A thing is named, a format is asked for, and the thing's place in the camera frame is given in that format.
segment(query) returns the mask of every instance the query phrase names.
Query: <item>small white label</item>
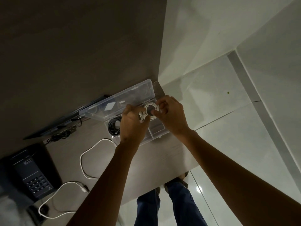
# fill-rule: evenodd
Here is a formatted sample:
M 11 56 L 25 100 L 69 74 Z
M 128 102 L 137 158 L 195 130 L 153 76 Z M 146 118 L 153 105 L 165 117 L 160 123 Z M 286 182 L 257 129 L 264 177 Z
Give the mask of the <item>small white label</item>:
M 114 107 L 115 103 L 116 102 L 110 102 L 110 103 L 108 103 L 107 106 L 106 106 L 106 108 L 104 110 L 105 111 L 111 110 Z

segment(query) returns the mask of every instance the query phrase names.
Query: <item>clear plastic box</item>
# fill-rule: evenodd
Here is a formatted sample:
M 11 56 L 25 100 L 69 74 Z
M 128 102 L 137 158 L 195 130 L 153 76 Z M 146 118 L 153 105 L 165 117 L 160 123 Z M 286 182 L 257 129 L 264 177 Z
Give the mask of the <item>clear plastic box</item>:
M 150 79 L 95 103 L 88 108 L 79 111 L 79 114 L 81 116 L 104 121 L 104 124 L 107 127 L 109 120 L 120 116 L 127 104 L 143 106 L 148 102 L 156 102 L 153 85 Z M 168 132 L 169 131 L 158 118 L 152 119 L 148 131 L 140 145 L 161 137 Z M 111 139 L 116 145 L 120 143 L 120 135 L 115 137 L 111 136 Z

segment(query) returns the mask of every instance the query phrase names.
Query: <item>blue jeans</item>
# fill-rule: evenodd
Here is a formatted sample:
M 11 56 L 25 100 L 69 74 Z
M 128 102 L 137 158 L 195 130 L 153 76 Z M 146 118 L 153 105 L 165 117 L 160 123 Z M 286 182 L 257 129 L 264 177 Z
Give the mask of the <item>blue jeans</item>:
M 167 185 L 167 188 L 178 226 L 207 226 L 190 191 L 182 183 L 172 182 Z M 157 226 L 160 198 L 156 190 L 138 197 L 137 205 L 137 218 L 134 226 Z

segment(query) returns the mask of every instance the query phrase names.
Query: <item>floor tile grout line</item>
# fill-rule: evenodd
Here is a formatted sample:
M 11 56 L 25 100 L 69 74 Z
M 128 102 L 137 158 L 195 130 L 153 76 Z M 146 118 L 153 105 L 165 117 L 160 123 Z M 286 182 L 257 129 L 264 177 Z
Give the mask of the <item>floor tile grout line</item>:
M 223 115 L 223 116 L 221 116 L 221 117 L 219 117 L 219 118 L 217 118 L 217 119 L 215 119 L 214 121 L 217 121 L 218 119 L 220 119 L 220 118 L 223 118 L 224 116 L 227 116 L 228 114 L 230 114 L 230 113 L 233 113 L 235 110 L 233 110 L 233 111 L 231 111 L 231 112 L 229 112 L 229 113 L 227 113 L 227 114 L 225 114 L 225 115 Z M 201 127 L 199 127 L 199 128 L 197 128 L 197 129 L 195 129 L 195 131 L 197 131 L 198 129 L 200 129 L 200 128 L 203 128 L 203 127 L 205 127 L 206 125 L 203 125 L 203 126 L 201 126 Z
M 190 173 L 191 173 L 191 175 L 192 175 L 192 177 L 193 177 L 194 182 L 197 184 L 198 189 L 200 190 L 199 185 L 198 185 L 196 179 L 194 178 L 193 173 L 191 172 L 191 170 L 190 170 Z M 219 224 L 217 223 L 217 221 L 216 221 L 216 219 L 215 219 L 215 216 L 213 215 L 213 213 L 212 213 L 212 211 L 211 211 L 211 209 L 210 209 L 210 207 L 209 207 L 209 205 L 208 205 L 208 203 L 207 203 L 207 201 L 206 201 L 206 199 L 205 199 L 205 197 L 204 197 L 204 195 L 203 195 L 203 192 L 201 192 L 201 194 L 202 194 L 202 196 L 203 196 L 203 198 L 204 198 L 204 200 L 205 200 L 205 202 L 206 202 L 206 205 L 208 206 L 208 209 L 210 210 L 210 212 L 211 212 L 211 214 L 212 214 L 212 216 L 213 216 L 213 218 L 214 218 L 214 220 L 215 220 L 217 226 L 219 226 Z

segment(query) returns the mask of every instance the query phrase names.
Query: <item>coiled black cable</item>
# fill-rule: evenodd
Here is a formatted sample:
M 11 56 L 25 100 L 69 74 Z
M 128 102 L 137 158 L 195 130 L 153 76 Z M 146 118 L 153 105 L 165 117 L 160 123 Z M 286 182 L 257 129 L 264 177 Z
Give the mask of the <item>coiled black cable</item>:
M 120 127 L 116 127 L 115 125 L 117 121 L 121 122 L 121 117 L 113 118 L 108 122 L 108 131 L 114 137 L 120 134 Z

